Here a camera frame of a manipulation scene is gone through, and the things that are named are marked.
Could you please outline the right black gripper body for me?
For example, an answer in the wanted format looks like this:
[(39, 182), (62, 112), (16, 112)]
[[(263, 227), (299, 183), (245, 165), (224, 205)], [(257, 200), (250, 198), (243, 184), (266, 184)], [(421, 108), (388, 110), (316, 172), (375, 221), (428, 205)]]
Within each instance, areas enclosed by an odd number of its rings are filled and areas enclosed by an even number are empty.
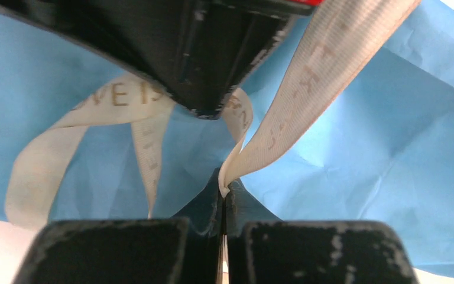
[(0, 1), (0, 14), (50, 31), (157, 84), (196, 117), (231, 93), (319, 1)]

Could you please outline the blue wrapping paper sheet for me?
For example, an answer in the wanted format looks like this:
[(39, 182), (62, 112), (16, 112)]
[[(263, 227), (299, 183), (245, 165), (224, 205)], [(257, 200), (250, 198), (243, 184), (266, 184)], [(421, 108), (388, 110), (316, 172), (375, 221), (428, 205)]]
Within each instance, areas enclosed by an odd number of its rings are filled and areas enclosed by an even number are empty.
[[(242, 85), (251, 138), (308, 19)], [(0, 15), (0, 221), (19, 152), (71, 107), (122, 74), (67, 41)], [(235, 145), (225, 123), (179, 106), (163, 145), (154, 214), (174, 214)], [(378, 220), (414, 266), (454, 277), (454, 10), (422, 1), (330, 108), (280, 160), (242, 178), (284, 220)], [(90, 127), (51, 220), (147, 217), (129, 124)]]

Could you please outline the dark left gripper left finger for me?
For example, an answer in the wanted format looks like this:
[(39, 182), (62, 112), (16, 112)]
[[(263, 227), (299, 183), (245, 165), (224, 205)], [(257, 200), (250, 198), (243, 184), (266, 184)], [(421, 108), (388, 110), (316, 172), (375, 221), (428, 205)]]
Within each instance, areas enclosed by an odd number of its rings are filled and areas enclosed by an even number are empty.
[(15, 283), (221, 283), (222, 197), (215, 170), (176, 214), (57, 221), (34, 239)]

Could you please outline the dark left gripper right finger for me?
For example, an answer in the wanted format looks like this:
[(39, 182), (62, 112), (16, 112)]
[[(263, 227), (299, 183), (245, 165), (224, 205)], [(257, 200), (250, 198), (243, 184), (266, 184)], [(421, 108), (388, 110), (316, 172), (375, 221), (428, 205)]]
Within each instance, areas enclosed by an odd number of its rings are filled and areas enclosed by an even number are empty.
[(283, 221), (240, 180), (225, 198), (231, 283), (417, 283), (397, 234), (376, 221)]

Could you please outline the cream lace ribbon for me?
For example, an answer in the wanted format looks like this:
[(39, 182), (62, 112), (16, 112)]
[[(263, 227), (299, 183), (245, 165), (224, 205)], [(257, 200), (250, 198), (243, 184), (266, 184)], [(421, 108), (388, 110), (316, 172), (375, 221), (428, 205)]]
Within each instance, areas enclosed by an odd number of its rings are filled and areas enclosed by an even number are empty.
[[(281, 85), (250, 140), (251, 101), (237, 89), (222, 112), (236, 144), (220, 168), (222, 194), (237, 178), (279, 159), (351, 83), (417, 1), (325, 1), (319, 5), (296, 48)], [(29, 230), (45, 226), (67, 167), (88, 128), (130, 124), (135, 154), (152, 211), (162, 169), (162, 145), (175, 103), (164, 89), (131, 73), (93, 93), (16, 158), (5, 215)]]

